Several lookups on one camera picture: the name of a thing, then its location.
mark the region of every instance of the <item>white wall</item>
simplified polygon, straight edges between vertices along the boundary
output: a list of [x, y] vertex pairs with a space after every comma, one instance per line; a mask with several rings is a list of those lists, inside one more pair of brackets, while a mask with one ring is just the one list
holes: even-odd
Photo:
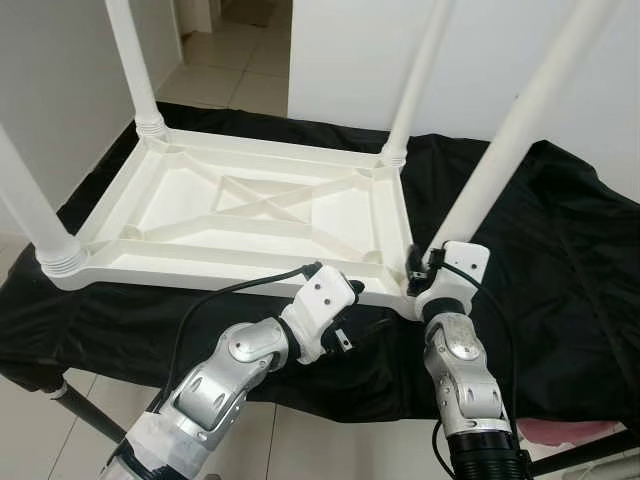
[[[571, 0], [457, 0], [414, 134], [489, 140]], [[640, 2], [623, 0], [541, 138], [640, 201]], [[430, 0], [295, 2], [289, 116], [388, 130]]]
[[[154, 86], [180, 62], [171, 0], [133, 0]], [[133, 118], [102, 0], [0, 2], [0, 122], [59, 207]], [[0, 232], [20, 234], [0, 202]]]
[[178, 12], [180, 34], [213, 31], [221, 21], [220, 0], [174, 0]]

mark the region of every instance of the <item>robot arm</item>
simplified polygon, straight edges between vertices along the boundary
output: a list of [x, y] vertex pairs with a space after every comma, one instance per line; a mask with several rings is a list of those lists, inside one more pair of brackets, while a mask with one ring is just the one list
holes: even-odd
[[[447, 242], [435, 263], [452, 265], [480, 283], [489, 251]], [[528, 456], [517, 447], [496, 379], [468, 317], [476, 288], [456, 273], [413, 271], [416, 316], [426, 324], [424, 365], [433, 379], [455, 477], [528, 479]]]
[[229, 327], [213, 355], [187, 374], [158, 413], [142, 414], [100, 478], [195, 478], [238, 418], [251, 389], [288, 361], [309, 364], [326, 353], [322, 335], [356, 302], [358, 290], [355, 282], [324, 266], [279, 318]]

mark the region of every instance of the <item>pink object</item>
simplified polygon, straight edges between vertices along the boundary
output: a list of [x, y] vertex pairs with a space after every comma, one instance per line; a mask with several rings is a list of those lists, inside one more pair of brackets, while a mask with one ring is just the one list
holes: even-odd
[[562, 443], [574, 445], [610, 432], [617, 422], [552, 422], [536, 418], [518, 419], [518, 427], [530, 442], [556, 447]]

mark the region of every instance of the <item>black cloth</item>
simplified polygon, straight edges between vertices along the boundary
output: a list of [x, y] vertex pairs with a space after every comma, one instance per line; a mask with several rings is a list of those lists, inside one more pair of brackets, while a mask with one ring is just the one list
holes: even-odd
[[[361, 152], [378, 152], [386, 139], [384, 132], [240, 111], [160, 107], [169, 126], [186, 130]], [[60, 210], [70, 231], [135, 142], [130, 126]], [[423, 249], [486, 147], [440, 135], [411, 139], [402, 183], [413, 237]], [[474, 241], [491, 250], [484, 284], [507, 311], [520, 350], [519, 416], [621, 420], [637, 428], [639, 225], [639, 205], [549, 142], [531, 148], [483, 222]], [[22, 253], [0, 290], [0, 372], [30, 389], [58, 382], [68, 367], [162, 385], [177, 322], [203, 293], [112, 283], [63, 292], [41, 273], [33, 253], [32, 247]], [[229, 325], [261, 320], [287, 302], [245, 294], [213, 300], [187, 329], [180, 371], [209, 355]], [[472, 318], [506, 391], [506, 333], [481, 294]], [[346, 422], [437, 416], [422, 363], [422, 325], [390, 309], [356, 306], [346, 328], [354, 350], [308, 367], [290, 365], [251, 397]]]

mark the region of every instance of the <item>black metal stand leg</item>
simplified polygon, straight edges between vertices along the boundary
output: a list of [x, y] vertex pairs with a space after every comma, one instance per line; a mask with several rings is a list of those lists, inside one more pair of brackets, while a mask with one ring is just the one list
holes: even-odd
[[127, 432], [66, 381], [58, 390], [47, 393], [51, 395], [51, 400], [55, 400], [114, 442], [120, 443], [124, 439]]
[[614, 433], [594, 442], [585, 443], [565, 452], [556, 453], [531, 464], [534, 477], [556, 472], [563, 468], [574, 467], [581, 463], [591, 462], [599, 458], [622, 453], [638, 446], [638, 440], [630, 430]]

